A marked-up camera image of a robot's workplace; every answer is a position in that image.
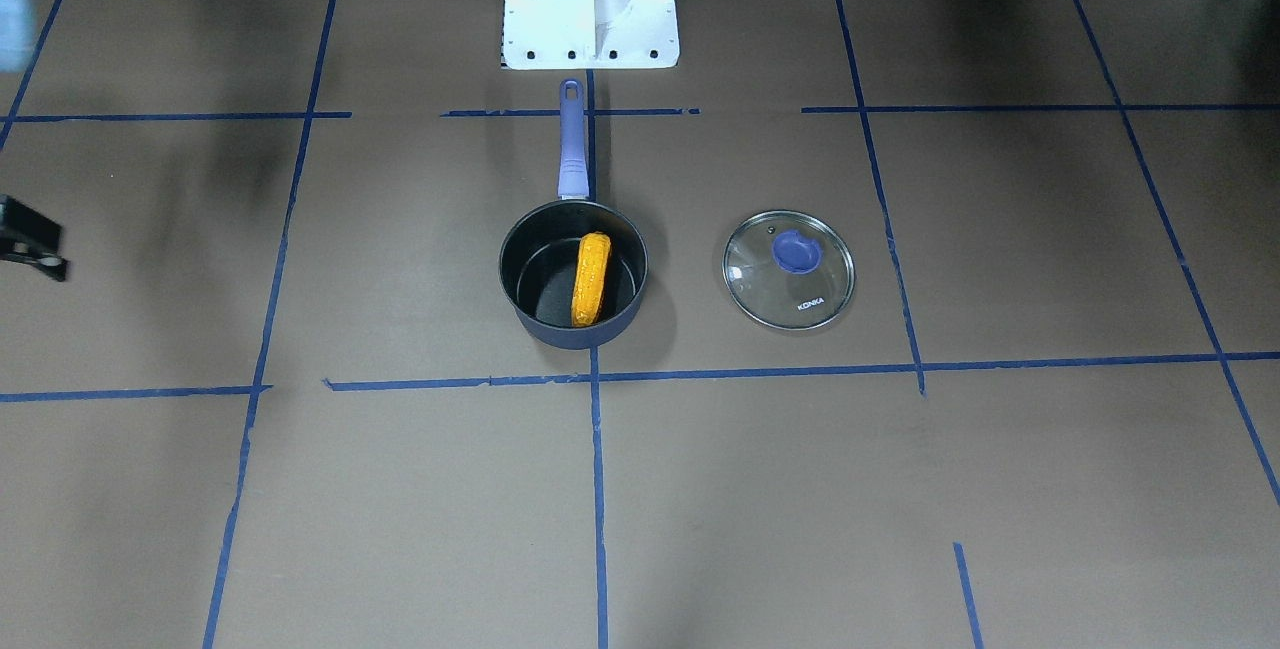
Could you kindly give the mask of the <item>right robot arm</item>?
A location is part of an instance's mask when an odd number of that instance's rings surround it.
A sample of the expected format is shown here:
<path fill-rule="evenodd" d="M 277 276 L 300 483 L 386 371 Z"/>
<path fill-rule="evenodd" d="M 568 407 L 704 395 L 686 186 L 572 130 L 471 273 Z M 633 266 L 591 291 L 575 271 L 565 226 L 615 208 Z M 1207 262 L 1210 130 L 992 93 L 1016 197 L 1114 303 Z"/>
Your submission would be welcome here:
<path fill-rule="evenodd" d="M 1 0 L 1 70 L 27 70 L 37 35 L 31 0 Z M 1 260 L 64 283 L 70 262 L 61 256 L 63 227 L 13 195 L 1 195 Z"/>

